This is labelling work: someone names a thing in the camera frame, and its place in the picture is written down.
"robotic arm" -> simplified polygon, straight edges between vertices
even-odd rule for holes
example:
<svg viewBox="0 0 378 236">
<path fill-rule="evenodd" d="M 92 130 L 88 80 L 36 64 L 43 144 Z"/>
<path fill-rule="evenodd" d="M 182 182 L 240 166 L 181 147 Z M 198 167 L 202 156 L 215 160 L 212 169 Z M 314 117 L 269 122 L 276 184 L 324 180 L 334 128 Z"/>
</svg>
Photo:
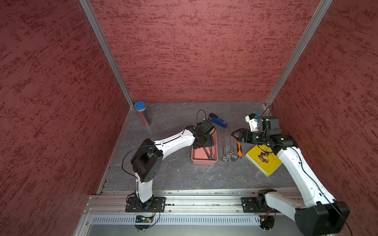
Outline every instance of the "robotic arm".
<svg viewBox="0 0 378 236">
<path fill-rule="evenodd" d="M 345 202 L 335 197 L 322 185 L 304 159 L 293 137 L 282 135 L 278 118 L 262 117 L 262 129 L 257 130 L 256 114 L 246 116 L 251 131 L 240 128 L 232 136 L 239 142 L 267 145 L 282 161 L 295 181 L 304 205 L 279 194 L 276 190 L 265 189 L 258 192 L 257 207 L 262 212 L 274 208 L 296 222 L 304 235 L 325 235 L 339 233 L 349 215 Z"/>
<path fill-rule="evenodd" d="M 276 190 L 265 189 L 258 192 L 256 204 L 261 212 L 274 208 L 294 220 L 304 235 L 325 235 L 339 233 L 344 220 L 349 215 L 349 208 L 344 202 L 336 201 L 335 197 L 321 184 L 314 172 L 305 161 L 295 140 L 282 135 L 278 118 L 262 117 L 262 129 L 257 130 L 257 116 L 246 117 L 251 130 L 240 128 L 233 132 L 239 142 L 267 145 L 282 161 L 293 177 L 303 197 L 304 204 L 280 195 Z M 193 125 L 169 138 L 157 141 L 146 139 L 131 159 L 133 171 L 137 177 L 136 199 L 147 211 L 153 199 L 152 180 L 158 174 L 164 158 L 173 152 L 193 145 L 194 149 L 214 145 L 210 132 L 214 126 L 208 120 Z"/>
<path fill-rule="evenodd" d="M 189 125 L 185 129 L 169 138 L 152 142 L 146 139 L 142 142 L 131 159 L 135 172 L 137 188 L 136 198 L 143 209 L 148 209 L 152 201 L 152 180 L 159 173 L 161 162 L 175 151 L 193 145 L 194 149 L 214 145 L 210 132 L 214 125 L 204 120 L 197 127 Z"/>
</svg>

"red textured wall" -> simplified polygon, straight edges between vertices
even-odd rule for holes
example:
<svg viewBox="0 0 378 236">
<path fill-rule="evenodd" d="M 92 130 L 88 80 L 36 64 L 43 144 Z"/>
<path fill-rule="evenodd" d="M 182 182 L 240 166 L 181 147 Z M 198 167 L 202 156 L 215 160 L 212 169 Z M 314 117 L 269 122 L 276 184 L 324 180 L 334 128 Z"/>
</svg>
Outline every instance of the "red textured wall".
<svg viewBox="0 0 378 236">
<path fill-rule="evenodd" d="M 128 104 L 77 0 L 0 3 L 0 235 L 72 235 Z"/>
<path fill-rule="evenodd" d="M 320 0 L 93 0 L 135 101 L 265 102 Z"/>
<path fill-rule="evenodd" d="M 378 234 L 377 39 L 377 1 L 334 0 L 273 108 L 354 235 Z"/>
</svg>

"orange handle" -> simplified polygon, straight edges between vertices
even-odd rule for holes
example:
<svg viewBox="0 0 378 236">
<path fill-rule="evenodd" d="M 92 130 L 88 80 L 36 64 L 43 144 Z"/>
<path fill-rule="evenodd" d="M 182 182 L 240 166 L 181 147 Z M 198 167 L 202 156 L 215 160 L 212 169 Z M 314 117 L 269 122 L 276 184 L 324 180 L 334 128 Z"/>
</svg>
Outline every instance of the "orange handle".
<svg viewBox="0 0 378 236">
<path fill-rule="evenodd" d="M 237 154 L 239 156 L 243 156 L 243 154 L 242 154 L 242 145 L 239 142 L 237 142 Z"/>
</svg>

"yellow book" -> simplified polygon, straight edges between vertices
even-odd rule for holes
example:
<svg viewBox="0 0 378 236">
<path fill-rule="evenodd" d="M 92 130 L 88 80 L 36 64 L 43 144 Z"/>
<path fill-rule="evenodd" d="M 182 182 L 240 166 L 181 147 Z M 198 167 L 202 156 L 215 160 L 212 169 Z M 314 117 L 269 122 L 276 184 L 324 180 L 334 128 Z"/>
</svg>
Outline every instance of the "yellow book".
<svg viewBox="0 0 378 236">
<path fill-rule="evenodd" d="M 252 162 L 266 177 L 273 174 L 276 169 L 282 164 L 282 161 L 266 145 L 260 145 L 260 148 L 256 145 L 249 152 L 245 154 L 245 157 Z"/>
</svg>

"combination wrench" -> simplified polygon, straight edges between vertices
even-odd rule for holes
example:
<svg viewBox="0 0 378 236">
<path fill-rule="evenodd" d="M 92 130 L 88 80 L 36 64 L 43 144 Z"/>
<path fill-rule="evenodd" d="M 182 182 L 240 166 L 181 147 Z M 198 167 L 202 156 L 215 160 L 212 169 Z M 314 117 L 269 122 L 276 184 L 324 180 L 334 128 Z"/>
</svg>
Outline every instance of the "combination wrench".
<svg viewBox="0 0 378 236">
<path fill-rule="evenodd" d="M 229 158 L 234 162 L 237 160 L 237 156 L 234 155 L 234 137 L 232 136 L 233 130 L 230 132 L 230 153 L 227 154 Z"/>
<path fill-rule="evenodd" d="M 220 129 L 220 133 L 222 134 L 222 152 L 223 152 L 222 162 L 224 163 L 225 160 L 228 162 L 228 158 L 226 156 L 225 130 L 223 128 Z"/>
</svg>

